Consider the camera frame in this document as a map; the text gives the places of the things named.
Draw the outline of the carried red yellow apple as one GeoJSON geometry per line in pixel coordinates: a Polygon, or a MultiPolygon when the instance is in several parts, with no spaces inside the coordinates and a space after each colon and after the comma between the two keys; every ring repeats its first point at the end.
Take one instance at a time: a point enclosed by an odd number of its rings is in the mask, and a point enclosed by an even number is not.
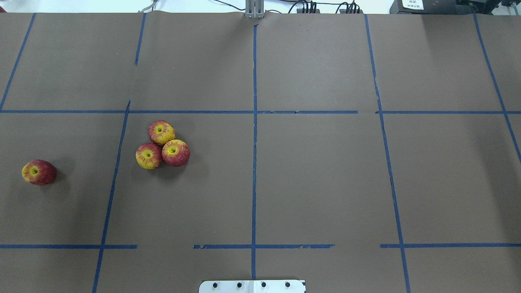
{"type": "Polygon", "coordinates": [[[25,182],[44,186],[57,178],[57,169],[48,161],[33,160],[22,167],[21,176],[25,182]]]}

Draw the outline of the red yellow apple front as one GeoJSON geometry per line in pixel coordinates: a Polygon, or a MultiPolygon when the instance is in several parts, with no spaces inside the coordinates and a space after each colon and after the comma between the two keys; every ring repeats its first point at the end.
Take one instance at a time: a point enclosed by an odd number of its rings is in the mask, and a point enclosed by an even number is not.
{"type": "Polygon", "coordinates": [[[162,147],[162,160],[170,166],[186,165],[190,158],[190,148],[182,140],[173,139],[162,147]]]}

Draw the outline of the red yellow apple left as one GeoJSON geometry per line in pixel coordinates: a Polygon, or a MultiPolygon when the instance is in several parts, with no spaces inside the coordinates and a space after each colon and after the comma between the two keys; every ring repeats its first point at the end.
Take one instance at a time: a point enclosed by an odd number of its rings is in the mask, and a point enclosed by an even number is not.
{"type": "Polygon", "coordinates": [[[157,120],[148,127],[150,140],[159,146],[164,146],[167,142],[176,138],[176,131],[169,122],[157,120]]]}

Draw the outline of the red yellow apple back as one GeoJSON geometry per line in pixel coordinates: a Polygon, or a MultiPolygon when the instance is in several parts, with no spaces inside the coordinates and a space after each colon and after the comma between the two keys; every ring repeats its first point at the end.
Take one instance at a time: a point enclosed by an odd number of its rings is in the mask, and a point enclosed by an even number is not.
{"type": "Polygon", "coordinates": [[[140,145],[135,153],[136,161],[141,168],[155,169],[163,162],[162,148],[155,143],[140,145]]]}

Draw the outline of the black box device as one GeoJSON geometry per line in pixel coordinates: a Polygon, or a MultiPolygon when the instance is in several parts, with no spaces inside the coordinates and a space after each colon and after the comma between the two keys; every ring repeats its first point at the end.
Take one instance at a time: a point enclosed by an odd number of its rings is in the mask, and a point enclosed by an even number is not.
{"type": "Polygon", "coordinates": [[[389,14],[467,15],[472,13],[470,6],[459,5],[456,0],[395,0],[389,8],[389,14]]]}

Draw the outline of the aluminium frame post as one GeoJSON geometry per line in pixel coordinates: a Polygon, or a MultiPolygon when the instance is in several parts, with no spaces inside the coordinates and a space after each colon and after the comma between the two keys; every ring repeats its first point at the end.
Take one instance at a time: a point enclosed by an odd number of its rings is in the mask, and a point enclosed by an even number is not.
{"type": "Polygon", "coordinates": [[[244,15],[246,19],[262,19],[265,16],[264,0],[246,0],[244,15]]]}

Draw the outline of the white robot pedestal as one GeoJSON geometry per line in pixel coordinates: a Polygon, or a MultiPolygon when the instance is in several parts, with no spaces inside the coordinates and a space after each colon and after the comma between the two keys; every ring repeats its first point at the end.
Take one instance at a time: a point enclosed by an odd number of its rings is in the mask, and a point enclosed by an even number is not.
{"type": "Polygon", "coordinates": [[[305,293],[304,280],[207,280],[199,293],[305,293]]]}

